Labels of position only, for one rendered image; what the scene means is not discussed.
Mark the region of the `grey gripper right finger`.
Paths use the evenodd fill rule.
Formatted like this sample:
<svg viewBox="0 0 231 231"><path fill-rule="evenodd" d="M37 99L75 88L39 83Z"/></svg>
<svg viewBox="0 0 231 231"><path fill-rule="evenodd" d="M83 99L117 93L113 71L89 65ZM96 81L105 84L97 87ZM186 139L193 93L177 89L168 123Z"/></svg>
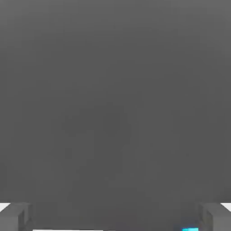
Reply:
<svg viewBox="0 0 231 231"><path fill-rule="evenodd" d="M231 203L199 203L199 231L231 231Z"/></svg>

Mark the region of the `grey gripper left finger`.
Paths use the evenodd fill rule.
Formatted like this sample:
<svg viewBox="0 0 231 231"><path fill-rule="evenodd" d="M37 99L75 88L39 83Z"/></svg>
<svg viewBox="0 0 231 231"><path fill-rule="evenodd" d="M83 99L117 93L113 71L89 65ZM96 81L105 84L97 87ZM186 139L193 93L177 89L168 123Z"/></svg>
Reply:
<svg viewBox="0 0 231 231"><path fill-rule="evenodd" d="M33 231L31 203L11 203L0 212L0 231Z"/></svg>

